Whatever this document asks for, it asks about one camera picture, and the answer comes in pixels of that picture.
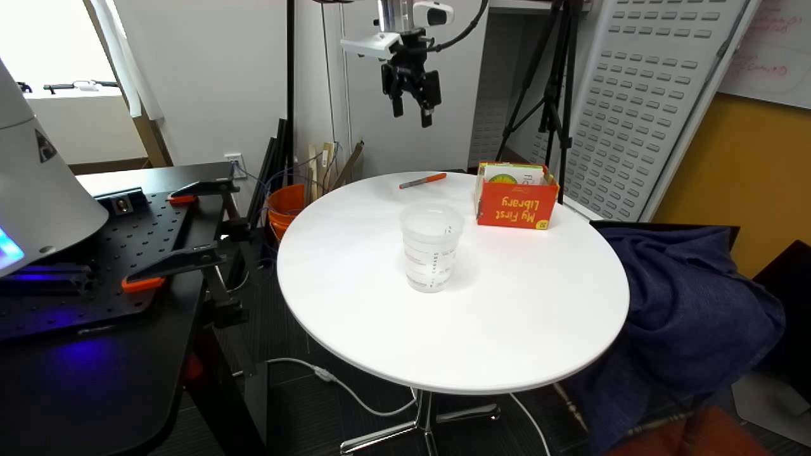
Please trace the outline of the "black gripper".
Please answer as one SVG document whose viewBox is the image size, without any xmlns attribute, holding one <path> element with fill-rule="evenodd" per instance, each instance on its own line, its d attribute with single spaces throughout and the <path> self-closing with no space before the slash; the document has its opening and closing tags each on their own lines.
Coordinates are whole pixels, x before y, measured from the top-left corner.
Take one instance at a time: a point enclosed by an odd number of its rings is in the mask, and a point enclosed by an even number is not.
<svg viewBox="0 0 811 456">
<path fill-rule="evenodd" d="M 403 117 L 403 95 L 410 93 L 421 106 L 421 127 L 434 127 L 434 106 L 441 103 L 438 72 L 423 68 L 429 43 L 431 37 L 423 29 L 407 32 L 400 49 L 380 68 L 393 117 Z"/>
</svg>

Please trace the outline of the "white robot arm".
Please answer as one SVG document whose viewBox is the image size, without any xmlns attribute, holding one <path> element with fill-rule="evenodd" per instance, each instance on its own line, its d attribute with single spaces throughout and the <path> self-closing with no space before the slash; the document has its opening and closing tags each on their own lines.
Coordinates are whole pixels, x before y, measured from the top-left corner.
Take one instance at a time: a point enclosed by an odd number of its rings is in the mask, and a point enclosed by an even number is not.
<svg viewBox="0 0 811 456">
<path fill-rule="evenodd" d="M 106 219 L 0 61 L 0 276 L 87 241 Z"/>
</svg>

